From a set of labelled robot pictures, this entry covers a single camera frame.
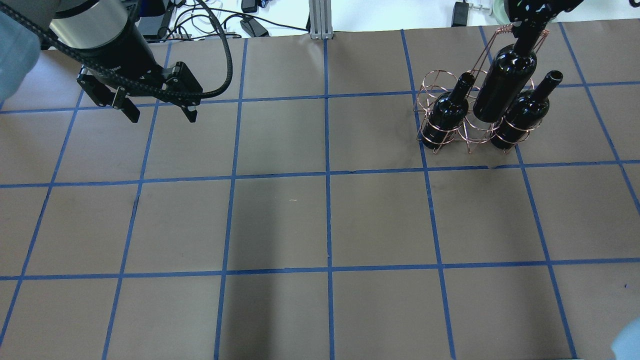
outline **wire bottle holder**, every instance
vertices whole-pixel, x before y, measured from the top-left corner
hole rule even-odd
[[[480,74],[487,75],[487,71],[482,70],[482,68],[484,66],[485,61],[488,58],[489,51],[493,46],[495,38],[498,35],[512,33],[512,32],[513,32],[513,25],[509,24],[509,25],[499,27],[493,33],[493,36],[491,37],[491,39],[489,39],[489,42],[484,47],[484,50],[480,54],[480,57],[478,57],[478,60],[476,61],[473,68],[467,71],[476,77],[476,83],[478,82],[478,76]],[[549,30],[547,29],[545,29],[542,32],[540,39],[538,40],[538,42],[536,43],[536,46],[534,47],[534,51],[536,53],[540,50],[540,47],[542,46],[542,43],[544,43],[548,34],[549,34]],[[490,124],[487,127],[484,122],[477,120],[475,116],[473,116],[473,111],[471,109],[473,108],[472,104],[476,101],[476,97],[471,95],[471,93],[473,91],[480,91],[480,87],[475,85],[469,90],[469,93],[467,94],[467,100],[469,101],[469,111],[467,112],[467,116],[465,116],[460,126],[449,131],[444,131],[440,129],[438,126],[430,123],[429,117],[431,116],[431,112],[433,111],[433,104],[435,103],[435,100],[438,98],[438,96],[441,93],[449,91],[449,89],[442,86],[441,83],[438,82],[438,80],[440,79],[440,76],[450,76],[453,78],[454,82],[458,79],[458,77],[455,74],[446,70],[429,71],[422,79],[422,83],[420,84],[420,90],[416,95],[415,104],[413,107],[414,111],[417,111],[419,113],[424,113],[424,116],[422,118],[422,124],[420,125],[420,129],[418,130],[418,136],[417,136],[418,141],[427,141],[434,145],[438,145],[433,150],[433,154],[437,154],[444,145],[452,142],[464,141],[467,144],[467,152],[471,154],[478,145],[489,142],[491,140],[491,137],[493,136],[497,136],[499,139],[505,141],[499,135],[497,135],[496,132],[494,132],[494,130],[498,128],[500,123],[502,121],[505,121],[504,117],[499,121],[496,121],[493,124]],[[531,83],[531,88],[532,89],[535,88],[535,84],[533,83],[533,80],[530,80],[530,83]],[[536,127],[532,129],[519,129],[513,124],[511,124],[510,122],[506,122],[506,124],[516,130],[524,131],[525,133],[527,133],[525,136],[523,136],[519,141],[515,143],[505,141],[507,143],[512,143],[514,145],[528,139],[531,131],[537,129],[540,126],[538,124]],[[446,132],[447,135],[445,136],[444,140],[442,140],[442,142],[435,143],[430,139],[426,138],[422,134],[422,130],[426,126],[430,126],[433,129]],[[504,153],[507,154],[509,153],[509,151],[510,149],[505,150]]]

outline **metal post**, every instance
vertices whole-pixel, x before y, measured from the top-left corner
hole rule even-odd
[[[314,40],[333,38],[331,26],[331,0],[309,0],[309,19]]]

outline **dark glass bottle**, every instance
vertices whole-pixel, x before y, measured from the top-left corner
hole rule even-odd
[[[562,72],[550,71],[535,90],[521,92],[493,131],[491,143],[498,149],[508,150],[527,134],[527,130],[538,126],[549,111],[549,94],[562,78]]]
[[[520,32],[515,44],[498,52],[474,104],[474,115],[493,123],[504,115],[507,107],[536,70],[538,59],[533,48],[540,31],[527,28]]]
[[[424,146],[429,149],[439,149],[448,140],[448,131],[456,129],[462,123],[469,110],[467,94],[476,81],[476,77],[466,72],[458,78],[453,91],[438,97],[429,116],[429,122],[422,129]]]

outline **bottle neck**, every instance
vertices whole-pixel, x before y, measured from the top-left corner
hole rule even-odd
[[[451,102],[460,103],[467,97],[471,86],[474,85],[476,81],[476,77],[474,77],[471,73],[465,72],[458,78],[458,82],[456,86],[451,91],[451,95],[449,96]]]
[[[558,70],[552,70],[547,73],[540,85],[533,90],[531,94],[531,100],[544,101],[549,94],[562,82],[563,74]]]
[[[541,33],[542,30],[538,31],[534,28],[523,29],[513,46],[513,51],[520,56],[529,56],[536,46]]]

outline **wine bottle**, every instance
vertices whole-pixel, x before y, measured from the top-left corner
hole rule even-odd
[[[539,29],[523,29],[515,44],[498,52],[474,104],[474,115],[479,120],[488,123],[500,120],[531,78],[538,63],[533,48],[540,33]]]
[[[491,143],[498,149],[508,150],[527,134],[527,130],[537,127],[549,111],[549,94],[562,78],[562,72],[552,70],[535,90],[521,92],[493,131]]]
[[[429,115],[429,121],[422,129],[422,143],[429,149],[439,149],[450,139],[450,131],[460,127],[469,110],[467,94],[476,77],[466,72],[458,78],[453,91],[438,97]]]

